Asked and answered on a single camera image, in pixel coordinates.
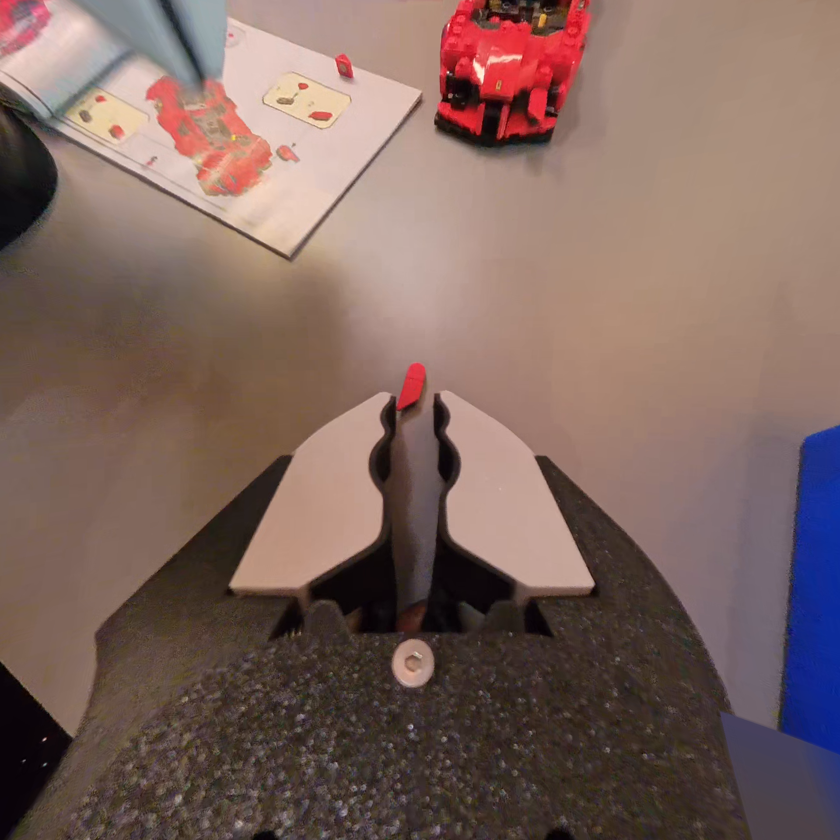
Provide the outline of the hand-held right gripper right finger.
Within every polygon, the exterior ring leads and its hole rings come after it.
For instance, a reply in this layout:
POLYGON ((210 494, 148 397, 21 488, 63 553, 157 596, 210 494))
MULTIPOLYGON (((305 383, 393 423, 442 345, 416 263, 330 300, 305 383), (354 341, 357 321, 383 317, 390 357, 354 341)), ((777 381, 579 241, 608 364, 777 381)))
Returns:
POLYGON ((499 602, 588 597, 596 583, 538 457, 519 436, 451 391, 434 397, 437 510, 430 618, 486 616, 499 602))

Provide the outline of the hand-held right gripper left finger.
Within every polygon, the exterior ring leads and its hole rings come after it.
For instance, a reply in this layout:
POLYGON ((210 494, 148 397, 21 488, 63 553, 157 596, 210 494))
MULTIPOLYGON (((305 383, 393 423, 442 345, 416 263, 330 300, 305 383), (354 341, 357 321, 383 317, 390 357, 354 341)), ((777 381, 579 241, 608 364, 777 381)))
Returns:
POLYGON ((391 473, 396 399, 378 392, 300 444, 236 571, 235 595, 333 601, 365 621, 396 618, 391 473))

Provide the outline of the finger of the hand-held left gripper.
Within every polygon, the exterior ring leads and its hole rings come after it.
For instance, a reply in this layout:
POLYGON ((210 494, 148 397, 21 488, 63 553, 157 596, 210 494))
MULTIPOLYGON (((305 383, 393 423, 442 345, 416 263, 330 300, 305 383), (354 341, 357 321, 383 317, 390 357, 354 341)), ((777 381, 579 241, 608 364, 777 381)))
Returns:
POLYGON ((77 5, 182 82, 195 81, 193 37, 187 25, 193 1, 78 1, 77 5))
POLYGON ((228 26, 226 1, 173 1, 174 29, 195 79, 220 77, 228 26))

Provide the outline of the red curved lego piece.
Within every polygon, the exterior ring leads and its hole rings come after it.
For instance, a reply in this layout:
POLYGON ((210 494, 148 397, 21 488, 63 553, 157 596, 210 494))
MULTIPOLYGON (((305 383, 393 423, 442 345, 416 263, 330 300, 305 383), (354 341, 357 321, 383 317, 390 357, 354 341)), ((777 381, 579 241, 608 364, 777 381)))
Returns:
POLYGON ((402 413, 418 404, 424 393, 425 383, 425 365, 419 362, 411 363, 406 370, 402 389, 396 400, 396 411, 402 413))

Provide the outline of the lego instruction booklet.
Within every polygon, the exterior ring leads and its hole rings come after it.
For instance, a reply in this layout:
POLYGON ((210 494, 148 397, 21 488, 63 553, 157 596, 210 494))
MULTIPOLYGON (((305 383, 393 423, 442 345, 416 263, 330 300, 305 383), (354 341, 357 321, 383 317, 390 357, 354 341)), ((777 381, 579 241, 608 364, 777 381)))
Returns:
POLYGON ((422 94, 227 19, 201 91, 74 2, 2 2, 2 103, 287 258, 422 94))

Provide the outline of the red lego car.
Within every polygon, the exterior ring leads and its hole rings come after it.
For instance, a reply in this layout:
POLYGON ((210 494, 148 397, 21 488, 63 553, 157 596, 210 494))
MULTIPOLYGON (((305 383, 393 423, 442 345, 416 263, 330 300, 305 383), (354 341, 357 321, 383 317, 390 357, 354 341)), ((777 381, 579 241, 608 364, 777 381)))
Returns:
POLYGON ((591 23, 589 1, 462 1, 443 27, 435 128, 485 147, 551 140, 591 23))

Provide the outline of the blue plastic bin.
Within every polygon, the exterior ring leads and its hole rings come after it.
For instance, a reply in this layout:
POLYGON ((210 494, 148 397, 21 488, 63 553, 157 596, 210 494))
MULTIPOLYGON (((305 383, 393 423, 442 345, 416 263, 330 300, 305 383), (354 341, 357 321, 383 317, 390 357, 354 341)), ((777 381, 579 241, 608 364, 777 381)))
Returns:
POLYGON ((839 752, 839 426, 801 447, 780 728, 839 752))

